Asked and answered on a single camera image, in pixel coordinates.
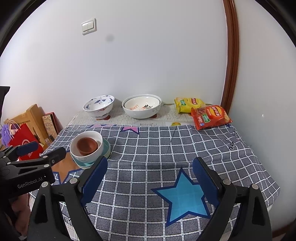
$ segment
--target large white ceramic bowl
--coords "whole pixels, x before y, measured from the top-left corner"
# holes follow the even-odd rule
[[[82,156],[77,149],[77,141],[84,137],[90,137],[94,139],[98,143],[98,149],[95,150],[92,154],[87,156]],[[96,131],[85,131],[80,134],[78,134],[70,143],[70,154],[75,159],[84,162],[84,163],[91,163],[98,159],[99,156],[102,155],[104,149],[103,144],[103,137],[99,132]]]
[[[151,94],[140,94],[126,98],[122,102],[124,112],[136,119],[145,119],[159,112],[161,98]]]
[[[111,95],[101,95],[92,98],[83,105],[84,111],[99,120],[108,116],[113,108],[115,98]]]

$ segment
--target checkered tablecloth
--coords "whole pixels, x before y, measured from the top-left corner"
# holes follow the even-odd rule
[[[108,170],[93,200],[89,217],[104,240],[173,241],[196,240],[209,219],[187,215],[166,227],[168,203],[151,191],[173,186],[182,167],[196,182],[192,160],[200,156],[222,179],[235,185],[256,183],[269,207],[279,186],[231,125],[197,131],[194,126],[137,127],[68,126],[47,151],[63,146],[87,130],[98,131],[111,144]],[[67,180],[83,170],[70,173]],[[211,214],[214,207],[207,203]],[[71,220],[61,203],[65,221]],[[225,232],[233,228],[239,205],[235,205]]]

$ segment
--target metal screw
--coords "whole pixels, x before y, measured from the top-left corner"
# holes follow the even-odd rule
[[[78,179],[74,177],[74,178],[71,178],[69,182],[70,182],[71,184],[74,184],[74,183],[76,183],[77,181],[78,181]]]
[[[44,188],[44,187],[47,187],[47,185],[48,185],[48,182],[43,182],[42,184],[41,184],[41,186]]]
[[[257,190],[259,187],[258,187],[258,185],[257,184],[252,184],[252,188],[254,188],[255,190]]]
[[[228,180],[228,179],[224,179],[224,180],[223,180],[223,183],[224,183],[225,185],[230,185],[230,184],[231,184],[231,181]]]

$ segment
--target light switch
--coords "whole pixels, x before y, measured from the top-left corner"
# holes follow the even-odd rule
[[[88,30],[88,23],[82,24],[82,32],[85,32]]]
[[[81,23],[82,34],[86,35],[96,31],[96,19],[93,18],[91,20],[85,21]]]
[[[90,29],[93,29],[94,28],[94,22],[93,21],[90,21],[90,22],[88,22],[88,27],[87,27],[87,29],[88,30],[90,30]]]

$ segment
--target chip bag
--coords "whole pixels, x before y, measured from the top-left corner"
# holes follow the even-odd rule
[[[219,105],[209,105],[198,109],[192,108],[191,115],[197,130],[232,122],[225,110]]]
[[[191,108],[205,107],[205,103],[201,99],[196,98],[177,97],[174,101],[178,113],[191,113]]]

